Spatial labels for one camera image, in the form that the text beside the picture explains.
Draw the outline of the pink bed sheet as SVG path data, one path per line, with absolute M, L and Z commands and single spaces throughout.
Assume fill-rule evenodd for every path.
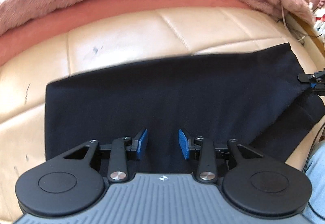
M 239 0 L 84 0 L 30 20 L 1 36 L 1 64 L 21 52 L 77 27 L 125 13 L 177 7 L 232 7 L 249 9 Z

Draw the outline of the black pants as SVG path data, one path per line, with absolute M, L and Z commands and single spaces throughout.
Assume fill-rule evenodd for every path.
M 49 83 L 45 153 L 51 159 L 88 140 L 108 144 L 149 133 L 130 172 L 184 173 L 178 132 L 215 144 L 236 138 L 279 161 L 293 153 L 324 116 L 322 99 L 297 78 L 289 44 L 253 53 L 210 54 L 103 68 Z

